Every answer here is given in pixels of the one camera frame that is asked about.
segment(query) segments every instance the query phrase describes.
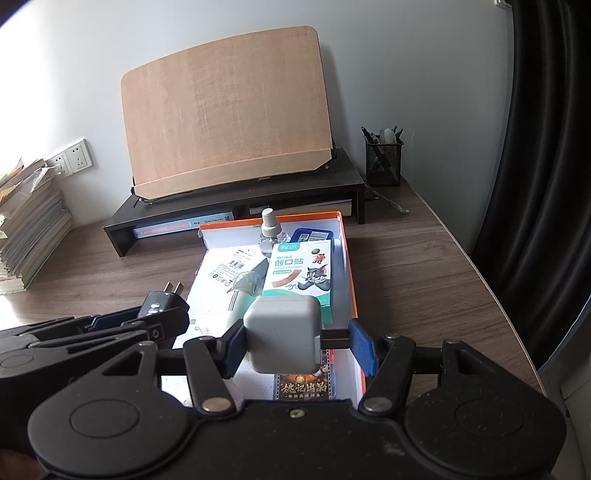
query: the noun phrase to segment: open cardboard box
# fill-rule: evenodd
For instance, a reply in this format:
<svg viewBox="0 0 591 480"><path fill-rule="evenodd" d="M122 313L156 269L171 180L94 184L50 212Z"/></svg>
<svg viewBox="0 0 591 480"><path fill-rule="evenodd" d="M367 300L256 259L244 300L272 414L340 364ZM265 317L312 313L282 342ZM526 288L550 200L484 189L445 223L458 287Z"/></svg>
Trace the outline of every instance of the open cardboard box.
<svg viewBox="0 0 591 480"><path fill-rule="evenodd" d="M318 228L334 232L335 249L332 253L331 279L333 323L324 325L323 328L347 328L349 321L352 318L357 318L357 307L342 215L340 212L308 213L279 216L278 220L290 236L298 228ZM200 233L208 253L215 248L257 246L261 235L261 219L207 223L200 227ZM207 262L206 253L202 265ZM187 303L191 307L189 317L192 318L191 310L200 301L203 301L203 296L200 296L199 289L191 288L187 296ZM198 329L196 330L193 325L190 325L187 333L177 338L174 348L182 347L185 341L201 334ZM365 377L350 350L333 350L333 353L336 398L339 400L351 399L353 405L357 406L365 392ZM252 370L247 356L242 361L233 381L245 398L272 400L274 377L274 375L259 374ZM163 377L162 389L184 403L190 398L185 377Z"/></svg>

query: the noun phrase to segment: adhesive bandage box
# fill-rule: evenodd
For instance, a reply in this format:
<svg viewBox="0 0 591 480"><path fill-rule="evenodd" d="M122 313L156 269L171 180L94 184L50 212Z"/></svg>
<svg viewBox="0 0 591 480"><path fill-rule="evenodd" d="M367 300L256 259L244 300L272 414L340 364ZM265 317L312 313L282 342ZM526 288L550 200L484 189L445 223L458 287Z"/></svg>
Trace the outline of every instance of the adhesive bandage box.
<svg viewBox="0 0 591 480"><path fill-rule="evenodd" d="M311 295L320 302L322 324L332 323L331 253L331 240L274 245L263 296Z"/></svg>

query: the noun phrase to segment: cartoon cat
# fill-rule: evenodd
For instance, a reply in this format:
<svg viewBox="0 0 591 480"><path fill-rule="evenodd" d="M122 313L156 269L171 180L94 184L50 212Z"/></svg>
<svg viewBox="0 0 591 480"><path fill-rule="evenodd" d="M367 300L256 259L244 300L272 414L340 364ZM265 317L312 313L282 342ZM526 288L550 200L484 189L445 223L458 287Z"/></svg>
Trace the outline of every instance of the cartoon cat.
<svg viewBox="0 0 591 480"><path fill-rule="evenodd" d="M297 287L300 290L307 290L312 285L316 285L323 291L330 290L330 279L326 278L326 265L319 268L308 267L308 274L306 275L306 283L298 283Z"/></svg>

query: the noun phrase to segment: white wall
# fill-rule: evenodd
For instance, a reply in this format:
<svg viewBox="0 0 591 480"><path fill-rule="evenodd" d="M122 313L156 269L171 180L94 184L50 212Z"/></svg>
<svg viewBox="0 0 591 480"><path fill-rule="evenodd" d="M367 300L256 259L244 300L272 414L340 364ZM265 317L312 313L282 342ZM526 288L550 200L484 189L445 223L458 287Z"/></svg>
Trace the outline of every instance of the white wall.
<svg viewBox="0 0 591 480"><path fill-rule="evenodd" d="M470 249L511 89L511 14L492 0L33 0L0 28L0 159L85 137L96 167L61 185L78 224L129 195L119 82L177 50L311 25L336 144L364 165L361 125L404 127L403 175Z"/></svg>

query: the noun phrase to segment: bottle cap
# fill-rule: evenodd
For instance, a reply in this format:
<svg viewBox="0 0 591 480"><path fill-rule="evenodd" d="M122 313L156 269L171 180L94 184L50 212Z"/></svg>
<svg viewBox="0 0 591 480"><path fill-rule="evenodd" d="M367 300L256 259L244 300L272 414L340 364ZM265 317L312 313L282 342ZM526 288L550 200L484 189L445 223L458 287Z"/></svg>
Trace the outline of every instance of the bottle cap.
<svg viewBox="0 0 591 480"><path fill-rule="evenodd" d="M262 211L261 232L264 236L277 236L281 233L281 224L277 221L275 211L266 208Z"/></svg>

